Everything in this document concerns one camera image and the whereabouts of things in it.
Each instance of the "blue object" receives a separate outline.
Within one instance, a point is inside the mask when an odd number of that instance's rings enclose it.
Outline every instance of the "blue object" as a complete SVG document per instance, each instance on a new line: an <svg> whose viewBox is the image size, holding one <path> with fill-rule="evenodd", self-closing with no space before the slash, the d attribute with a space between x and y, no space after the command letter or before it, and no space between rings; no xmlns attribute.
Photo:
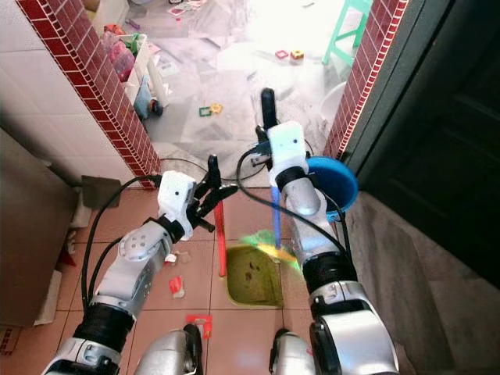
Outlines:
<svg viewBox="0 0 500 375"><path fill-rule="evenodd" d="M271 193L273 194L273 203L280 204L280 189L276 186L271 186ZM280 225L280 211L273 209L273 224L274 224L274 246L281 248L281 225Z"/></svg>
<svg viewBox="0 0 500 375"><path fill-rule="evenodd" d="M321 190L335 200L345 213L358 195L358 181L354 173L342 162L326 156L313 156L307 159L307 163L309 173L316 174ZM339 219L337 210L329 202L327 218L330 223Z"/></svg>
<svg viewBox="0 0 500 375"><path fill-rule="evenodd" d="M152 96L148 86L148 76L144 75L134 102L134 109L139 119L145 120L149 117L149 102L151 99Z"/></svg>

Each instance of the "red tile wall edge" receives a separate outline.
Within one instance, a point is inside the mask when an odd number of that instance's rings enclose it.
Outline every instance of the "red tile wall edge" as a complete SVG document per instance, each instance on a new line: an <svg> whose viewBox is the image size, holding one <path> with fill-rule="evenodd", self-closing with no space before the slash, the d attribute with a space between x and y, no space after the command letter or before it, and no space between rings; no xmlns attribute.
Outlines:
<svg viewBox="0 0 500 375"><path fill-rule="evenodd" d="M324 153L341 158L399 28L408 0L373 0Z"/></svg>
<svg viewBox="0 0 500 375"><path fill-rule="evenodd" d="M134 175L158 173L159 157L105 55L81 0L16 2ZM141 185L152 187L149 181L141 181Z"/></svg>

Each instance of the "terracotta floor tile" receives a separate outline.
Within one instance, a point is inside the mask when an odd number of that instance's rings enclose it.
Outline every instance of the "terracotta floor tile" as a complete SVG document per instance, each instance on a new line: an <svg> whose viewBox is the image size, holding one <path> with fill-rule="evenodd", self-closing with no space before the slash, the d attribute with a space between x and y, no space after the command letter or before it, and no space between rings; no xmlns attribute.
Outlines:
<svg viewBox="0 0 500 375"><path fill-rule="evenodd" d="M59 343L59 346L61 346L67 338L73 336L78 324L81 323L83 318L83 311L70 311L70 314L68 315L68 319L66 321L66 325L64 326L64 331L62 332L61 342ZM127 373L128 360L130 358L130 350L132 349L134 331L135 326L132 327L132 331L128 334L127 341L125 342L125 346L123 347L119 375L124 375Z"/></svg>
<svg viewBox="0 0 500 375"><path fill-rule="evenodd" d="M283 326L281 310L213 310L208 375L268 374L274 334Z"/></svg>
<svg viewBox="0 0 500 375"><path fill-rule="evenodd" d="M249 190L260 198L271 199L270 189ZM239 191L224 201L224 229L227 240L239 240L262 229L272 230L273 210L251 200ZM287 218L283 215L281 216L281 237L291 237Z"/></svg>
<svg viewBox="0 0 500 375"><path fill-rule="evenodd" d="M71 255L76 266L58 263L56 269L61 271L61 286L59 287L59 296L57 298L58 310L69 310L75 290L80 287L79 279L81 265L84 260L85 245L75 244L75 253Z"/></svg>
<svg viewBox="0 0 500 375"><path fill-rule="evenodd" d="M226 241L226 247L238 245L238 241ZM219 250L217 243L213 255L213 271L212 271L212 294L210 296L210 309L278 309L272 306L239 306L235 305L229 298L227 293L227 279L219 276Z"/></svg>
<svg viewBox="0 0 500 375"><path fill-rule="evenodd" d="M166 264L155 276L151 293L145 303L145 310L163 309L208 309L210 307L210 284L212 277L213 241L178 242L174 251L187 252L191 257L188 263L179 259L172 266ZM169 280L182 276L183 298L174 298L170 293Z"/></svg>
<svg viewBox="0 0 500 375"><path fill-rule="evenodd" d="M125 190L120 199L120 205L113 209L107 209L101 216L94 242L111 242L133 229L139 228L149 217L158 217L158 191L144 191L138 189ZM91 216L89 226L77 232L76 241L86 243L88 233L94 221L97 211ZM213 223L213 214L206 219ZM197 228L192 241L213 240L214 233Z"/></svg>
<svg viewBox="0 0 500 375"><path fill-rule="evenodd" d="M0 358L0 373L40 375L57 351L67 315L57 311L54 322L23 329L14 353Z"/></svg>
<svg viewBox="0 0 500 375"><path fill-rule="evenodd" d="M284 327L303 338L309 346L309 326L313 322L311 310L283 310Z"/></svg>
<svg viewBox="0 0 500 375"><path fill-rule="evenodd" d="M208 314L208 310L163 310L143 311L137 321L137 326L130 352L128 375L137 369L139 360L148 346L160 336L171 330L181 330L187 314ZM207 340L203 340L203 363L206 368Z"/></svg>
<svg viewBox="0 0 500 375"><path fill-rule="evenodd" d="M288 263L280 264L285 309L309 309L309 293L302 272Z"/></svg>

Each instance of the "small red object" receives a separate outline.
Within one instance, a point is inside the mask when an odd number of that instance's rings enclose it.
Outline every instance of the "small red object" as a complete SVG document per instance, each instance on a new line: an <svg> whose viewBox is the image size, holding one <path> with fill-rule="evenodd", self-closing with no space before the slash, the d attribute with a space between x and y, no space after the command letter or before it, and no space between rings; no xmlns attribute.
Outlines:
<svg viewBox="0 0 500 375"><path fill-rule="evenodd" d="M182 288L182 277L177 276L169 280L169 288L173 295L178 293Z"/></svg>
<svg viewBox="0 0 500 375"><path fill-rule="evenodd" d="M284 59L288 56L288 52L282 49L281 51L276 52L274 55L276 55L278 59Z"/></svg>
<svg viewBox="0 0 500 375"><path fill-rule="evenodd" d="M193 323L203 326L203 338L210 338L212 334L212 316L211 315L186 315L186 323Z"/></svg>

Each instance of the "red toy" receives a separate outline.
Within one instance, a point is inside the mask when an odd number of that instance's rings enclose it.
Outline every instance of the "red toy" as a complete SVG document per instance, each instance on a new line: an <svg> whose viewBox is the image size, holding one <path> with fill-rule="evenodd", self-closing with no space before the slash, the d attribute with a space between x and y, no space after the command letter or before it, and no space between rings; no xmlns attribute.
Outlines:
<svg viewBox="0 0 500 375"><path fill-rule="evenodd" d="M177 276L174 277L173 279L169 280L169 288L170 292L172 293L172 296L174 298L183 298L184 297L184 288L182 286L182 277Z"/></svg>
<svg viewBox="0 0 500 375"><path fill-rule="evenodd" d="M211 315L186 315L186 323L193 323L203 326L203 338L210 338L212 334L212 316Z"/></svg>

